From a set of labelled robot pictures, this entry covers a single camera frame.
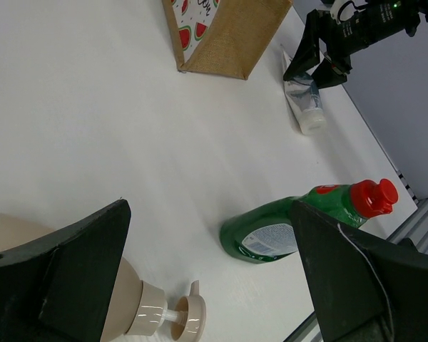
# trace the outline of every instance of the red cap nozzle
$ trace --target red cap nozzle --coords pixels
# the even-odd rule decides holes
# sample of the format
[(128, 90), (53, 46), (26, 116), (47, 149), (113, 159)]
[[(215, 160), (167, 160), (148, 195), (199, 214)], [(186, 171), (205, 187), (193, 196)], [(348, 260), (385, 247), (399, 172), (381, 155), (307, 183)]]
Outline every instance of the red cap nozzle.
[(364, 180), (351, 186), (350, 198), (357, 212), (370, 219), (391, 213), (392, 205), (398, 202), (398, 191), (389, 180), (381, 180), (379, 184)]

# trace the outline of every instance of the gray wall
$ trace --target gray wall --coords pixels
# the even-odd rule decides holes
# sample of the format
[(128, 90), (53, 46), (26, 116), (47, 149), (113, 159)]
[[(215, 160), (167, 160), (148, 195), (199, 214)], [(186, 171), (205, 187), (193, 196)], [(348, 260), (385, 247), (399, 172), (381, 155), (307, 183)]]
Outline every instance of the gray wall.
[[(319, 0), (295, 0), (305, 19)], [(428, 23), (352, 57), (345, 88), (418, 197), (428, 197)]]

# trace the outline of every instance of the beige pump dispenser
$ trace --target beige pump dispenser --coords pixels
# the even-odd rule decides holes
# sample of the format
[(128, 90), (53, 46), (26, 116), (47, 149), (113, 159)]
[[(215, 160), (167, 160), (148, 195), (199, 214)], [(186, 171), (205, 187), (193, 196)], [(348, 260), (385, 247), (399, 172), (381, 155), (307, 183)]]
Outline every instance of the beige pump dispenser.
[[(0, 214), (0, 252), (20, 246), (53, 230)], [(194, 281), (188, 296), (175, 310), (168, 309), (165, 292), (142, 281), (127, 260), (122, 258), (106, 316), (101, 342), (122, 334), (152, 336), (164, 321), (173, 322), (171, 336), (178, 342), (198, 342), (206, 320), (206, 305)]]

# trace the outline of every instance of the squeezed plastic tube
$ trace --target squeezed plastic tube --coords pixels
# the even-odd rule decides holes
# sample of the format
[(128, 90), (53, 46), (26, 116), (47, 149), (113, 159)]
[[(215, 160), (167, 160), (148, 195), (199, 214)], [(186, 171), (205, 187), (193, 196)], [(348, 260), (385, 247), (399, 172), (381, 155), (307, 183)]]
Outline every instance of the squeezed plastic tube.
[[(287, 70), (292, 59), (282, 49), (282, 66)], [(304, 135), (320, 132), (327, 125), (323, 113), (319, 89), (309, 73), (302, 73), (290, 81), (284, 81), (285, 97)]]

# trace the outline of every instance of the robotic hand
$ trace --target robotic hand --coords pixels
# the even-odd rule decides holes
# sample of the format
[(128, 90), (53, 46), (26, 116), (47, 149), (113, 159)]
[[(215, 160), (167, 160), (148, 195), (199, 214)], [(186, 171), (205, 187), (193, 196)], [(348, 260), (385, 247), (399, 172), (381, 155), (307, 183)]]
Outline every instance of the robotic hand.
[[(284, 81), (304, 73), (320, 62), (319, 39), (327, 52), (325, 59), (312, 74), (319, 89), (347, 81), (352, 70), (350, 55), (401, 30), (413, 37), (420, 24), (419, 13), (428, 22), (428, 0), (366, 0), (355, 6), (354, 1), (322, 0), (336, 11), (314, 10), (307, 15), (306, 27), (295, 57), (284, 74)], [(355, 13), (346, 21), (341, 14), (353, 5)]]

